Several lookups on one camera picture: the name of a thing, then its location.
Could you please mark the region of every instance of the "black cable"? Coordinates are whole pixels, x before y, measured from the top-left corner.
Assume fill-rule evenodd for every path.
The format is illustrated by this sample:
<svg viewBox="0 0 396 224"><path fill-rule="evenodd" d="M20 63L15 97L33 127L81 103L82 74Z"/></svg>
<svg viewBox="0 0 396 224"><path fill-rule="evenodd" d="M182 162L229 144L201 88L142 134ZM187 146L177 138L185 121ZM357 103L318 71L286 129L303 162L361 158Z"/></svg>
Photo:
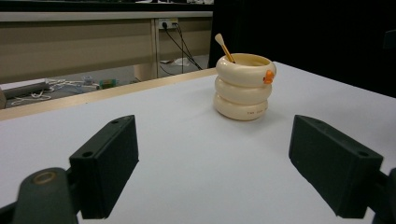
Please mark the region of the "black cable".
<svg viewBox="0 0 396 224"><path fill-rule="evenodd" d="M176 23L176 22L174 23L174 25L176 26L177 31L178 31L178 34L180 35L181 42L182 42L182 47L183 47L183 45L186 46L187 52L188 52L189 55L191 56L191 59L194 61L193 63L195 64L195 66L198 67L198 69L202 70L201 66L193 59L192 54L190 53L190 50L189 50L189 48L187 47L186 41L184 41L184 38L183 38L183 34L182 34L182 32L181 32L180 25L179 25L178 23Z"/></svg>
<svg viewBox="0 0 396 224"><path fill-rule="evenodd" d="M201 67L199 66L199 64L190 56L190 54L188 54L186 51L184 51L184 50L180 47L180 45L175 41L175 39L168 33L167 28L165 28L165 27L163 27L163 28L164 28L165 32L169 35L169 37L172 39L172 41L177 45L177 47L178 47L179 49L181 49L181 50L187 55L187 58L190 60L190 62L193 63L198 69L202 70L202 68L201 68Z"/></svg>
<svg viewBox="0 0 396 224"><path fill-rule="evenodd" d="M176 26L176 28L177 28L177 30L178 30L178 33L179 33L179 35L180 35L180 38L181 38L182 43L184 44L184 46L186 46L187 52L188 52L189 55L192 57L192 54L190 53L190 50L189 50L189 48L187 47L186 42L184 41L183 35L182 35L182 33L181 33L180 25L179 25L178 23L175 23L175 26Z"/></svg>
<svg viewBox="0 0 396 224"><path fill-rule="evenodd" d="M171 76L174 76L175 74L172 74L172 73L169 73L169 72L167 72L167 71L165 71L165 69L163 69L163 67L160 65L160 67L161 67L161 69L166 73L166 74L168 74L168 75L171 75Z"/></svg>

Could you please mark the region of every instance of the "floor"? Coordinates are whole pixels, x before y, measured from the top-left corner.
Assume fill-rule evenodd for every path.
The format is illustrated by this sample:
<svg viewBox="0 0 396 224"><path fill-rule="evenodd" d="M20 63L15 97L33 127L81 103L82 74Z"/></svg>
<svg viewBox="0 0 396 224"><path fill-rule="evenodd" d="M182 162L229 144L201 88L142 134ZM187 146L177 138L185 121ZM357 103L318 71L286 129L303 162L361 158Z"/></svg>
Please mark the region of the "floor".
<svg viewBox="0 0 396 224"><path fill-rule="evenodd" d="M161 61L159 77L181 76L182 74L206 69L208 55L194 56L193 61L181 58ZM29 93L23 96L7 99L6 108L19 105L29 105L42 101L83 94L91 91L100 91L105 88L140 82L134 76L134 66L125 66L87 73L73 74L62 77L48 78L48 90Z"/></svg>

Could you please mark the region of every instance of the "gripper screw hole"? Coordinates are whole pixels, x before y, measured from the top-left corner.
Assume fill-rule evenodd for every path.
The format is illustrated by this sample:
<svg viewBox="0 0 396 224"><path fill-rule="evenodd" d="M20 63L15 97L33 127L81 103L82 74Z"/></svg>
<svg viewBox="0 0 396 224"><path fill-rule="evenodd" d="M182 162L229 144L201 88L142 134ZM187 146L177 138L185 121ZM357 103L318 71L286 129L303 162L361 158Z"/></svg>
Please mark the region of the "gripper screw hole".
<svg viewBox="0 0 396 224"><path fill-rule="evenodd" d="M359 155L363 156L363 157L368 157L369 154L367 154L366 152L358 152Z"/></svg>
<svg viewBox="0 0 396 224"><path fill-rule="evenodd" d="M82 154L83 157L90 157L93 153L92 152L84 152Z"/></svg>

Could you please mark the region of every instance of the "electrical cable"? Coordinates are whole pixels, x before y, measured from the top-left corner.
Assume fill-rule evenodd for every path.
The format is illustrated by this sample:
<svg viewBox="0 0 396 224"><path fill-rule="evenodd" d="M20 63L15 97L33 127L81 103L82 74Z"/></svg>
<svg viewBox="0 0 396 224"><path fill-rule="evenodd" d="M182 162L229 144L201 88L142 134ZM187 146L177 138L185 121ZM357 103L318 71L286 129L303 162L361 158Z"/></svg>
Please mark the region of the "electrical cable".
<svg viewBox="0 0 396 224"><path fill-rule="evenodd" d="M189 53L189 55L190 55L191 58L193 59L192 54L190 53L190 50L189 50L189 48L187 47L186 42L184 41L184 38L183 38L183 34L182 34L182 32L181 32L180 25L179 25L177 22L175 22L175 23L173 23L173 24L174 24L174 25L176 26L176 28L177 28L177 31L178 31L178 34L180 35L182 44L183 44L184 46L186 46L187 52ZM199 66L199 64L198 64L195 60L194 60L194 64L198 67L199 70L202 70L201 66Z"/></svg>
<svg viewBox="0 0 396 224"><path fill-rule="evenodd" d="M172 41L177 45L177 47L179 49L181 49L187 55L187 58L189 59L189 61L191 63L193 63L199 70L202 70L201 66L192 58L192 56L189 53L187 53L186 51L184 51L183 48L176 42L176 40L169 34L168 29L165 26L163 28L164 28L165 32L168 34L168 36L172 39Z"/></svg>
<svg viewBox="0 0 396 224"><path fill-rule="evenodd" d="M14 99L17 99L18 101L14 101L11 104L12 105L20 105L24 101L45 101L49 100L51 97L48 95L44 95L44 90L41 90L40 93L35 93L32 92L30 96L33 98L21 98L21 97L14 97Z"/></svg>
<svg viewBox="0 0 396 224"><path fill-rule="evenodd" d="M161 67L161 69L162 69L166 74L168 74L168 75L170 75L170 76L174 76L174 75L175 75L175 74L172 74L172 73L169 73L169 72L165 71L165 69L163 69L162 66L160 66L160 67Z"/></svg>

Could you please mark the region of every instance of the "white cable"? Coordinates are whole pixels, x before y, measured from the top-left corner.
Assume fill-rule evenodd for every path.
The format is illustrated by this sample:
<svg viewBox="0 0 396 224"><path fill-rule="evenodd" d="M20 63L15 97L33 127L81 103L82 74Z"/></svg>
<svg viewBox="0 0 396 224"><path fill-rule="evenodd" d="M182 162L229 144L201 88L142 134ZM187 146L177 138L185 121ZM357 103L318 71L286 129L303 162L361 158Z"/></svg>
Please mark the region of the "white cable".
<svg viewBox="0 0 396 224"><path fill-rule="evenodd" d="M20 105L24 101L46 101L46 100L49 100L51 97L48 95L44 95L43 92L44 92L44 90L42 90L39 94L31 93L31 97L33 97L33 99L14 97L14 99L17 99L18 101L14 101L11 104L12 105Z"/></svg>

